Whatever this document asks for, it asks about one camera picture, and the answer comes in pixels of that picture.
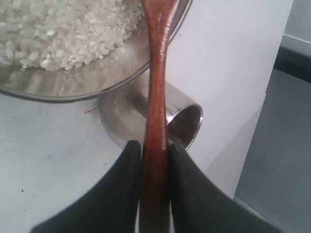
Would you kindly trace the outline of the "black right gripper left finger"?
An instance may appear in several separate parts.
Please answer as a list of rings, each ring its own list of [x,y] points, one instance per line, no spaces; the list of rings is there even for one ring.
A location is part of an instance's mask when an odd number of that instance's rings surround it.
[[[133,233],[138,211],[141,146],[128,141],[110,170],[75,203],[33,233]]]

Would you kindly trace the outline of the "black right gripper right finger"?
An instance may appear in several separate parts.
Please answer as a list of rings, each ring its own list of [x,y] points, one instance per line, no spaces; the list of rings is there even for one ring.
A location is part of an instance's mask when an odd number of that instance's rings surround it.
[[[169,148],[169,187],[176,233],[279,233],[215,186],[180,144]]]

